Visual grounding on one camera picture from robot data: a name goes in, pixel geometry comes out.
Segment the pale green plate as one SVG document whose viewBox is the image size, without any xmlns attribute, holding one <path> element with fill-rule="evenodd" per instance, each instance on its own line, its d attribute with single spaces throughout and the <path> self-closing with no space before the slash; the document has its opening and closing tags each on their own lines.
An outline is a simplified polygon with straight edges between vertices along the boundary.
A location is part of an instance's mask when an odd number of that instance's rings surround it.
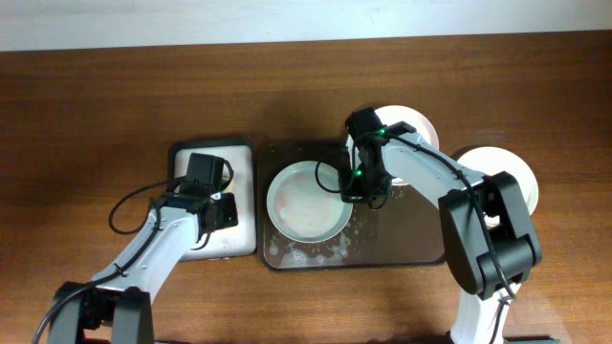
<svg viewBox="0 0 612 344">
<path fill-rule="evenodd" d="M 266 207 L 273 226 L 284 236 L 306 244 L 329 240 L 348 224 L 353 206 L 334 191 L 336 168 L 299 161 L 277 173 L 267 191 Z"/>
</svg>

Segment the pink plate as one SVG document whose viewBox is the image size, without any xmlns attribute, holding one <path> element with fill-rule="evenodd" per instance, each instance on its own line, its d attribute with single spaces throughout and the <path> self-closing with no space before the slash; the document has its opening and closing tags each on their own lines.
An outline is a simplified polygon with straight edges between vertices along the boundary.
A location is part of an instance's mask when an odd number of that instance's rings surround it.
<svg viewBox="0 0 612 344">
<path fill-rule="evenodd" d="M 374 110 L 386 126 L 383 133 L 388 143 L 380 145 L 384 168 L 393 177 L 392 185 L 399 180 L 423 194 L 443 188 L 444 167 L 432 156 L 438 151 L 439 142 L 429 120 L 418 111 L 401 105 Z M 347 148 L 352 146 L 348 134 Z"/>
</svg>

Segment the cream plate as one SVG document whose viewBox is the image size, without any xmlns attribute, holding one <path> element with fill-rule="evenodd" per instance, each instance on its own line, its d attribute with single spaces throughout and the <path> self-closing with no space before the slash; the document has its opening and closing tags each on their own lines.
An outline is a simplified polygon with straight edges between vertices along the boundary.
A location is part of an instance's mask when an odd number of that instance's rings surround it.
<svg viewBox="0 0 612 344">
<path fill-rule="evenodd" d="M 523 199 L 531 215 L 534 214 L 539 198 L 536 175 L 531 167 L 517 154 L 494 146 L 464 148 L 453 157 L 472 170 L 495 175 L 500 172 L 511 174 L 518 182 Z"/>
</svg>

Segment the green and yellow sponge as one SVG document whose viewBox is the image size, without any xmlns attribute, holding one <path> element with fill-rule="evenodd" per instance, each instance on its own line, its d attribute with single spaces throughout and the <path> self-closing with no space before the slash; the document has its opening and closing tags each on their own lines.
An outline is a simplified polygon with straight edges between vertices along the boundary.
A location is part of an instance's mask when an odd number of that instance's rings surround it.
<svg viewBox="0 0 612 344">
<path fill-rule="evenodd" d="M 230 173 L 224 174 L 222 177 L 222 188 L 221 188 L 221 192 L 222 193 L 226 193 L 226 192 L 230 192 L 231 187 L 233 185 L 233 180 L 234 180 L 234 176 L 231 175 Z"/>
</svg>

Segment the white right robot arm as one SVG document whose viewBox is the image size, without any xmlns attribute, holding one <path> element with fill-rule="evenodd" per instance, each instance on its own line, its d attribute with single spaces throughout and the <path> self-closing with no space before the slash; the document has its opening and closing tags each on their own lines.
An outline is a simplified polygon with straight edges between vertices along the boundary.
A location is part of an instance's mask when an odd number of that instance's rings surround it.
<svg viewBox="0 0 612 344">
<path fill-rule="evenodd" d="M 379 209 L 399 178 L 436 206 L 446 261 L 462 290 L 451 343 L 502 343 L 517 290 L 542 260 L 517 179 L 461 165 L 405 122 L 348 119 L 350 161 L 339 172 L 346 203 Z"/>
</svg>

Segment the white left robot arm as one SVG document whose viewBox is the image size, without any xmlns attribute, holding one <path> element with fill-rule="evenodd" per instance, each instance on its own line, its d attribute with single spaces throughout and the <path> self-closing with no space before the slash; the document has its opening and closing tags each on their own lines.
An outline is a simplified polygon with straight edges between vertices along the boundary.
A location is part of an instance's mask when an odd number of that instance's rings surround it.
<svg viewBox="0 0 612 344">
<path fill-rule="evenodd" d="M 238 223 L 230 184 L 189 177 L 164 182 L 166 192 L 150 201 L 119 256 L 90 281 L 57 290 L 33 341 L 89 343 L 87 332 L 107 325 L 112 343 L 154 342 L 152 303 L 170 272 L 188 252 L 204 248 L 213 232 Z"/>
</svg>

